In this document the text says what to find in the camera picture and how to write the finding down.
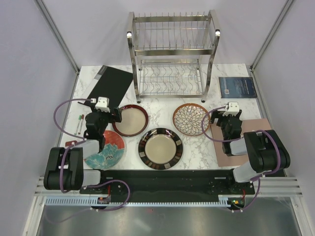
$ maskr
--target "dish rack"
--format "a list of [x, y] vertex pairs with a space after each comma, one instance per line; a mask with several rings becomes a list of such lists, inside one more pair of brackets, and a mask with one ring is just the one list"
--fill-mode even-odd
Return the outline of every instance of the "dish rack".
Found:
[[[130, 12], [127, 41], [137, 102], [160, 96], [201, 97], [205, 102], [219, 39], [214, 10], [208, 15], [173, 13], [141, 17]], [[204, 85], [200, 64], [205, 55], [210, 58]]]

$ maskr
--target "floral patterned plate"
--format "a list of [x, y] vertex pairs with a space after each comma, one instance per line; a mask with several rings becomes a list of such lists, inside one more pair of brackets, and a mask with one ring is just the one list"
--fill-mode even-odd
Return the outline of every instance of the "floral patterned plate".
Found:
[[115, 166], [124, 154], [125, 144], [119, 134], [106, 130], [104, 136], [105, 146], [103, 151], [84, 159], [85, 163], [92, 169], [108, 170]]
[[[188, 136], [202, 134], [201, 121], [208, 111], [195, 103], [186, 103], [178, 107], [173, 114], [173, 123], [179, 132]], [[205, 118], [204, 129], [210, 127], [210, 116]]]

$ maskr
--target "marble surface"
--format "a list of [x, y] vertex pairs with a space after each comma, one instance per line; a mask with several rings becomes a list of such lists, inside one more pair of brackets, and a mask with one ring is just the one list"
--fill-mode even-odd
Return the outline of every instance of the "marble surface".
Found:
[[[201, 65], [203, 78], [206, 77], [207, 65]], [[132, 72], [131, 66], [113, 66], [115, 68]], [[97, 74], [101, 66], [83, 66], [79, 75], [77, 86], [73, 98], [81, 98], [85, 89]], [[119, 163], [112, 169], [145, 169], [152, 170], [147, 167], [140, 159], [138, 154], [138, 144], [140, 138], [149, 130], [157, 127], [169, 128], [176, 132], [182, 139], [184, 144], [184, 153], [177, 165], [170, 170], [175, 169], [221, 169], [218, 167], [214, 144], [204, 135], [189, 137], [180, 133], [173, 125], [172, 116], [176, 108], [185, 103], [197, 103], [203, 106], [206, 110], [211, 110], [230, 102], [231, 99], [221, 99], [219, 92], [218, 80], [220, 76], [248, 76], [245, 64], [215, 64], [213, 66], [212, 79], [208, 99], [205, 103], [201, 102], [201, 98], [159, 98], [141, 99], [142, 106], [149, 115], [149, 124], [145, 131], [134, 137], [123, 137], [125, 142], [125, 153]], [[261, 118], [256, 99], [233, 99], [232, 101], [239, 102], [240, 108], [243, 110], [241, 119], [257, 119]], [[137, 104], [133, 83], [130, 85], [125, 97], [120, 106], [127, 104]], [[65, 130], [70, 133], [75, 133], [78, 117], [81, 114], [87, 115], [91, 110], [89, 107], [72, 102], [69, 114], [66, 120]], [[113, 130], [111, 124], [107, 127], [108, 130]], [[61, 145], [64, 146], [67, 141], [75, 140], [73, 137], [63, 134]], [[90, 169], [84, 163], [84, 169]]]

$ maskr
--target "book cover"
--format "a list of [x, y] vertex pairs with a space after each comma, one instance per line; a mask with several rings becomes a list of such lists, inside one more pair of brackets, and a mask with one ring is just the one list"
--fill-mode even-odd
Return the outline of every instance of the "book cover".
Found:
[[257, 98], [252, 77], [219, 77], [221, 98]]

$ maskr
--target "black and white patterned plate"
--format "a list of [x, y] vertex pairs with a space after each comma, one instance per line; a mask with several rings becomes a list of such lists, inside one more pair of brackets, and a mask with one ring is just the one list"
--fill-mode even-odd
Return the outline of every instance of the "black and white patterned plate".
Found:
[[170, 129], [156, 128], [144, 134], [139, 142], [141, 160], [155, 170], [166, 170], [176, 165], [183, 155], [183, 143]]

